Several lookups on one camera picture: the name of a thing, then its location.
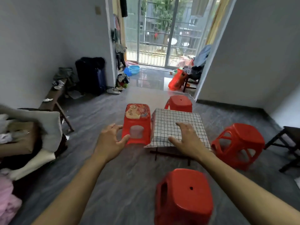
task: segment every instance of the stool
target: stool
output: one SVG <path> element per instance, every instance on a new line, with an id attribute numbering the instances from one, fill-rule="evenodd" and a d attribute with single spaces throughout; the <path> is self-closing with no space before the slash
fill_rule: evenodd
<path id="1" fill-rule="evenodd" d="M 290 146 L 283 138 L 282 135 L 286 134 L 294 143 L 295 146 Z M 282 144 L 275 143 L 276 140 L 280 140 Z M 265 144 L 264 149 L 267 149 L 269 146 L 274 145 L 278 147 L 288 148 L 289 152 L 295 156 L 295 159 L 292 160 L 287 165 L 284 165 L 279 171 L 285 172 L 290 167 L 300 167 L 300 156 L 296 154 L 296 150 L 300 149 L 300 128 L 283 126 L 283 130 L 280 131 L 276 136 L 274 136 L 268 143 Z"/>
<path id="2" fill-rule="evenodd" d="M 230 145 L 222 149 L 220 139 L 231 140 Z M 225 130 L 213 142 L 212 147 L 216 149 L 216 156 L 223 162 L 235 169 L 247 170 L 249 166 L 258 158 L 265 145 L 264 138 L 258 130 L 251 126 L 241 123 L 235 123 Z M 246 151 L 249 161 L 241 161 L 238 153 Z M 255 154 L 252 156 L 248 149 L 253 149 Z"/>
<path id="3" fill-rule="evenodd" d="M 124 117 L 124 125 L 122 130 L 122 138 L 130 134 L 132 126 L 142 126 L 143 132 L 141 138 L 130 138 L 127 144 L 150 144 L 151 142 L 151 115 L 150 108 L 146 104 L 128 104 Z"/>
<path id="4" fill-rule="evenodd" d="M 165 105 L 165 109 L 168 109 L 170 106 L 170 110 L 177 110 L 183 112 L 192 113 L 193 104 L 192 102 L 184 95 L 172 95 L 170 96 L 167 104 Z"/>
<path id="5" fill-rule="evenodd" d="M 207 224 L 212 210 L 210 187 L 199 171 L 175 169 L 156 186 L 155 225 Z"/>

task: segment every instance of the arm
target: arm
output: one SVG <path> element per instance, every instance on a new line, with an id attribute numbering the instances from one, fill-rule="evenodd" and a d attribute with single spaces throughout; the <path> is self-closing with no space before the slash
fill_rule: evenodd
<path id="1" fill-rule="evenodd" d="M 208 151 L 190 124 L 177 123 L 182 140 L 169 140 L 200 163 L 252 225 L 296 225 L 300 212 L 249 180 Z"/>
<path id="2" fill-rule="evenodd" d="M 129 140 L 129 135 L 118 142 L 119 125 L 109 125 L 100 134 L 94 154 L 88 159 L 70 184 L 55 198 L 32 225 L 78 224 L 85 206 L 105 164 L 117 157 Z"/>

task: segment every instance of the red plastic stool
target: red plastic stool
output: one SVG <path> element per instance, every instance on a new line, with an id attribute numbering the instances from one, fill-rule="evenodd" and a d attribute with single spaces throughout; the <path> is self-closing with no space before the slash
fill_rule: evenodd
<path id="1" fill-rule="evenodd" d="M 132 126 L 142 126 L 143 133 L 141 138 L 130 138 L 127 144 L 150 144 L 151 137 L 151 114 L 150 108 L 146 104 L 128 104 L 126 106 L 126 112 L 124 117 L 124 125 L 122 130 L 122 138 L 130 134 L 130 128 Z"/>
<path id="2" fill-rule="evenodd" d="M 172 95 L 170 96 L 167 104 L 165 105 L 165 109 L 168 109 L 170 106 L 170 110 L 177 110 L 183 112 L 193 111 L 192 102 L 184 95 Z"/>
<path id="3" fill-rule="evenodd" d="M 231 140 L 230 145 L 222 149 L 220 139 Z M 235 169 L 247 170 L 249 166 L 258 158 L 263 151 L 265 141 L 258 130 L 252 125 L 235 123 L 225 130 L 213 142 L 212 147 L 216 149 L 216 156 L 223 162 Z M 249 161 L 241 161 L 238 153 L 245 150 Z M 248 149 L 253 149 L 255 154 L 252 156 Z"/>
<path id="4" fill-rule="evenodd" d="M 156 186 L 155 225 L 207 224 L 212 210 L 212 194 L 199 171 L 175 169 Z"/>

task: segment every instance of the black suitcase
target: black suitcase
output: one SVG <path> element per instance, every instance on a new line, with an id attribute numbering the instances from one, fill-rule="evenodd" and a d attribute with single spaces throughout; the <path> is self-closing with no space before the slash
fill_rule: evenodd
<path id="1" fill-rule="evenodd" d="M 81 92 L 94 95 L 100 95 L 105 92 L 105 60 L 102 57 L 82 57 L 75 62 L 75 65 Z"/>

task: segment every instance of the yellow curtain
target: yellow curtain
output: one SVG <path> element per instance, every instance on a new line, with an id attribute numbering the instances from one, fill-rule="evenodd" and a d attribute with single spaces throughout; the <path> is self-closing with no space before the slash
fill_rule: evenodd
<path id="1" fill-rule="evenodd" d="M 217 34 L 217 31 L 218 31 L 218 28 L 219 28 L 219 25 L 220 25 L 220 22 L 221 22 L 221 20 L 224 16 L 225 9 L 227 7 L 228 2 L 229 2 L 229 0 L 221 0 L 220 1 L 220 4 L 219 4 L 218 9 L 216 11 L 215 17 L 212 21 L 212 26 L 211 26 L 209 34 L 207 36 L 205 45 L 213 44 L 213 42 L 215 40 L 215 37 L 216 37 L 216 34 Z"/>
<path id="2" fill-rule="evenodd" d="M 124 19 L 121 13 L 121 5 L 120 0 L 112 0 L 112 10 L 113 13 L 116 14 L 119 18 L 119 26 L 120 26 L 120 34 L 121 34 L 121 44 L 126 46 L 125 43 L 125 27 L 124 27 Z M 126 53 L 124 54 L 124 60 L 127 60 Z"/>

